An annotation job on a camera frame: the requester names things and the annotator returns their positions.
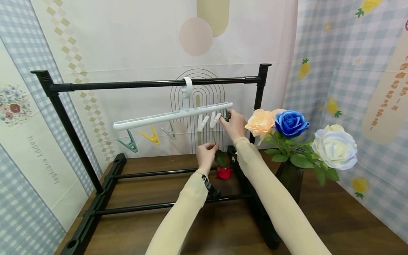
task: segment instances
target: beige sleeve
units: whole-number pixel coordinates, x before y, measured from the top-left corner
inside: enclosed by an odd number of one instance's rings
[[[174,206],[167,213],[150,241],[146,255],[176,255],[198,211],[207,199],[208,190],[201,170],[192,174],[180,192]]]
[[[246,138],[234,141],[238,162],[255,188],[276,232],[292,255],[329,255],[290,193],[269,170],[261,154]]]

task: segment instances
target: hand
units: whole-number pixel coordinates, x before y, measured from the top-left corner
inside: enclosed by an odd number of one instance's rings
[[[246,120],[244,117],[235,110],[230,110],[228,113],[231,115],[229,122],[223,117],[220,118],[220,122],[231,140],[235,141],[240,137],[245,137],[247,130],[245,129]]]
[[[197,147],[196,154],[200,173],[208,175],[217,150],[218,144],[212,142]]]

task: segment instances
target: wooden table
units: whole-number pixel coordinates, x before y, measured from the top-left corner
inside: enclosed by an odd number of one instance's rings
[[[269,168],[278,164],[262,153]],[[123,174],[196,167],[195,155],[128,159]],[[107,208],[172,202],[190,173],[119,180]],[[223,195],[238,194],[233,175],[227,181],[210,180]],[[82,211],[89,206],[91,195]],[[407,255],[408,245],[382,224],[337,183],[320,187],[312,171],[305,171],[300,207],[333,255]],[[169,209],[103,216],[86,254],[144,254]],[[82,218],[75,220],[56,254],[71,238]],[[206,204],[185,240],[182,254],[290,254],[282,243],[271,251],[249,214],[244,200]]]

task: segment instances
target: black metal rack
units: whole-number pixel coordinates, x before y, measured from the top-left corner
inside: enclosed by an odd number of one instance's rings
[[[268,74],[268,67],[271,64],[260,64],[257,76],[241,77],[241,78],[216,78],[216,79],[193,79],[193,85],[206,85],[206,84],[254,84],[257,85],[255,105],[254,109],[259,109],[261,107],[262,96],[264,92],[264,87],[266,83],[266,77]],[[124,178],[135,178],[135,177],[146,177],[155,175],[169,175],[177,173],[192,173],[196,169],[180,169],[171,171],[160,171],[160,172],[150,172],[150,173],[135,173],[121,175],[122,170],[126,164],[126,157],[123,153],[118,154],[113,161],[113,165],[109,170],[108,174],[105,176],[103,183],[99,182],[99,179],[87,157],[84,148],[82,147],[81,141],[75,132],[75,129],[65,111],[65,108],[61,102],[58,92],[70,92],[78,90],[90,90],[90,89],[123,89],[123,88],[144,88],[144,87],[162,87],[162,86],[184,86],[184,80],[163,80],[163,81],[141,81],[141,82],[109,82],[109,83],[88,83],[88,84],[54,84],[49,72],[47,70],[32,71],[37,75],[37,78],[44,89],[45,94],[49,97],[52,105],[54,106],[62,125],[75,150],[80,157],[86,172],[88,173],[92,184],[96,189],[96,195],[93,199],[88,210],[84,213],[83,219],[75,231],[71,240],[67,242],[61,254],[83,254],[98,226],[99,220],[103,215],[116,214],[116,213],[128,213],[136,211],[153,210],[160,208],[172,207],[175,202],[160,203],[160,204],[148,204],[141,206],[129,206],[122,208],[106,209],[106,205],[112,195],[112,192],[118,182],[118,179]],[[250,142],[254,143],[255,138],[251,135]],[[272,222],[269,219],[255,189],[252,187],[248,179],[244,176],[235,154],[236,150],[234,146],[228,147],[228,157],[232,163],[232,168],[237,175],[239,185],[242,189],[243,194],[221,196],[216,201],[207,200],[206,203],[210,202],[222,202],[237,199],[246,199],[248,202],[249,209],[255,222],[259,228],[259,231],[270,249],[277,249],[279,247],[280,238],[277,235],[275,229],[273,228]]]

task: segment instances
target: dark glass vase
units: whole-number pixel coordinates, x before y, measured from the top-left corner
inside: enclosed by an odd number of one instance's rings
[[[287,160],[281,163],[275,176],[289,191],[296,203],[299,204],[303,168],[299,168],[292,164],[290,160]]]

